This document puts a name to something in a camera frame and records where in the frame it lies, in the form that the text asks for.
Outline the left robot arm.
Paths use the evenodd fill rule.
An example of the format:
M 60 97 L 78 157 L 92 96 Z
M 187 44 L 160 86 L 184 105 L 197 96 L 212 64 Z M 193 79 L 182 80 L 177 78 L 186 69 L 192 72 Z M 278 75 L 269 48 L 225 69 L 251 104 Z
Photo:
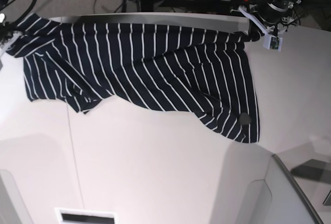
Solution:
M 289 26 L 300 24 L 295 7 L 303 0 L 244 0 L 238 11 L 250 22 L 250 34 L 264 37 L 263 47 L 280 51 L 283 34 Z

